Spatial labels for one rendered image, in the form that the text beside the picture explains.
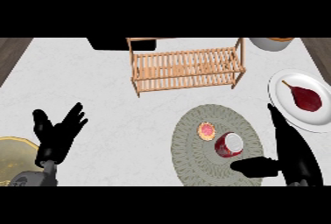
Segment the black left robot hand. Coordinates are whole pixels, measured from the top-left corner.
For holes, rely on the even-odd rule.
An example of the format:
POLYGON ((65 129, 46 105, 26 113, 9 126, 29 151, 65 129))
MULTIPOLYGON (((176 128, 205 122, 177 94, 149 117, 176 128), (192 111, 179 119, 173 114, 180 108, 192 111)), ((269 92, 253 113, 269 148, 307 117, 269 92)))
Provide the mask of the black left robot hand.
POLYGON ((83 104, 78 102, 68 111, 63 121, 53 125, 47 119, 46 112, 41 109, 34 110, 34 132, 40 141, 35 165, 40 168, 44 167, 44 163, 49 160, 52 160, 56 165, 63 162, 74 139, 89 122, 84 114, 83 104))

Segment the wooden tiered shelf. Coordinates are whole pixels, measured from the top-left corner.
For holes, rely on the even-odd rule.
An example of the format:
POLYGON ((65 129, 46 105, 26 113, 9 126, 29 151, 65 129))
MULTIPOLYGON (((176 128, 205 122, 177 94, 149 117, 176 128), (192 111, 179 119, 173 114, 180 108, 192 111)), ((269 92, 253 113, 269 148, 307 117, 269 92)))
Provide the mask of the wooden tiered shelf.
POLYGON ((158 38, 127 38, 130 82, 136 94, 162 90, 230 85, 245 73, 245 40, 238 38, 233 47, 174 52, 133 52, 134 41, 158 38))

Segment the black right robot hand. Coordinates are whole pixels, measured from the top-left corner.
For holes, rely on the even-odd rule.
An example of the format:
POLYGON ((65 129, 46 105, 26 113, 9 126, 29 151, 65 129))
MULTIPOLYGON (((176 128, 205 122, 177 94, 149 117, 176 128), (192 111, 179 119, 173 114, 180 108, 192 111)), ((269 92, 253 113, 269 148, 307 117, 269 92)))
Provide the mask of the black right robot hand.
POLYGON ((304 179, 307 186, 322 186, 322 172, 307 142, 287 123, 278 108, 272 104, 267 104, 267 108, 275 127, 278 159, 247 158, 232 162, 230 168, 250 179, 276 177, 281 172, 287 185, 304 179))

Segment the black appliance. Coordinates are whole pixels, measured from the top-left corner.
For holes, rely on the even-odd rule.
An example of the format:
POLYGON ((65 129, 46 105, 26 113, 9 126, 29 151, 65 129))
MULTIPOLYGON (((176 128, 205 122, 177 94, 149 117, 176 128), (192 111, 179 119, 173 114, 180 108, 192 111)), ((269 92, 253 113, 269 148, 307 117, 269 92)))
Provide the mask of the black appliance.
POLYGON ((155 40, 131 41, 124 38, 89 38, 87 39, 94 50, 103 51, 154 51, 157 49, 155 40))

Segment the golden octagonal tray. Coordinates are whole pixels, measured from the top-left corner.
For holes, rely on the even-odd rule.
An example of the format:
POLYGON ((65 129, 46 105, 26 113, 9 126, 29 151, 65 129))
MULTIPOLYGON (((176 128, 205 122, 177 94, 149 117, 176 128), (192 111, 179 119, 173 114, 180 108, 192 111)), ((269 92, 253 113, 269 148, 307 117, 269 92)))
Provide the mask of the golden octagonal tray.
POLYGON ((0 186, 9 186, 21 172, 41 172, 35 166, 38 146, 26 139, 0 136, 0 186))

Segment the white bowl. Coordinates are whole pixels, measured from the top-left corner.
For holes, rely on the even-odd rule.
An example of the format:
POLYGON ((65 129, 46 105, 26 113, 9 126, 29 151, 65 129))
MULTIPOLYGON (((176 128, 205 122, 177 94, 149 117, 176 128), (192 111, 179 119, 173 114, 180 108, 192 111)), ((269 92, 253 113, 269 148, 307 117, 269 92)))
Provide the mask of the white bowl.
POLYGON ((260 49, 269 52, 279 52, 288 47, 294 39, 292 38, 250 38, 250 40, 260 49))

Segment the white round plate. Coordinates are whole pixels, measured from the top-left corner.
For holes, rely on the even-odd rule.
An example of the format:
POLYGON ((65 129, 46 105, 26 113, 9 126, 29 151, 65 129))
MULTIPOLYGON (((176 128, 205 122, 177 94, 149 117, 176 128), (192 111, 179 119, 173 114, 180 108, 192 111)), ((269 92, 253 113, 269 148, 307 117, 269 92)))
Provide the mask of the white round plate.
POLYGON ((270 101, 285 120, 310 132, 331 132, 331 86, 312 73, 285 69, 269 80, 270 101))

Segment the small jam tart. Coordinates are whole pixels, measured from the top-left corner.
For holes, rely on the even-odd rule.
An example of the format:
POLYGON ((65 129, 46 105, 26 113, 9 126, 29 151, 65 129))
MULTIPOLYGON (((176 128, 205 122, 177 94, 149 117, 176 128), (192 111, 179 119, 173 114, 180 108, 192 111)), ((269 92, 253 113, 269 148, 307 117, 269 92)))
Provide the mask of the small jam tart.
POLYGON ((202 122, 198 126, 198 135, 204 141, 211 141, 216 136, 214 126, 208 122, 202 122))

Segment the grey round woven placemat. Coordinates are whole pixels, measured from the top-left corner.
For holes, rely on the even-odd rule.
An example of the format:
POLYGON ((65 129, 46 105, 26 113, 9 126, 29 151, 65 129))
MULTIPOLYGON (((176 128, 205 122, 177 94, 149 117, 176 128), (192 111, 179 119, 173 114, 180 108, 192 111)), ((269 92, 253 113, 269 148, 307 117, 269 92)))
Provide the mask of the grey round woven placemat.
POLYGON ((222 105, 205 104, 190 109, 180 118, 171 136, 171 162, 185 186, 260 186, 261 178, 247 178, 230 168, 230 163, 264 155, 254 128, 244 117, 222 105), (201 139, 198 128, 210 123, 216 135, 211 141, 201 139), (222 157, 216 142, 222 135, 233 132, 242 139, 242 152, 222 157))

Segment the dark red pear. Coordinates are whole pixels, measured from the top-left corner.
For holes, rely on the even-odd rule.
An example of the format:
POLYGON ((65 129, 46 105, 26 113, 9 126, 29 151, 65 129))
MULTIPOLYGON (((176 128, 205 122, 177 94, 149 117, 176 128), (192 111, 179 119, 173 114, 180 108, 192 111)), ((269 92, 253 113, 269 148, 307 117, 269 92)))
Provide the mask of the dark red pear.
POLYGON ((319 94, 307 88, 291 86, 285 81, 282 83, 291 89, 295 106, 304 111, 316 112, 322 107, 319 94))

